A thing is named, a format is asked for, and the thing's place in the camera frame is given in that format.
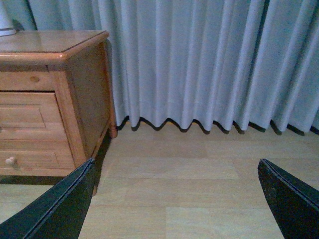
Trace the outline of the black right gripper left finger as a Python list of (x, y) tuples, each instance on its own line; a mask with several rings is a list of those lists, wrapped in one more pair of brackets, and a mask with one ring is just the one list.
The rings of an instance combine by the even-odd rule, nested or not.
[(77, 239), (91, 204), (95, 161), (72, 173), (0, 225), (2, 239)]

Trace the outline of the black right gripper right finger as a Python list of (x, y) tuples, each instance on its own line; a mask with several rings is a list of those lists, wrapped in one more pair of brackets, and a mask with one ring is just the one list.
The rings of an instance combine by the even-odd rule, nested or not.
[(267, 159), (258, 177), (268, 206), (286, 239), (319, 237), (319, 191)]

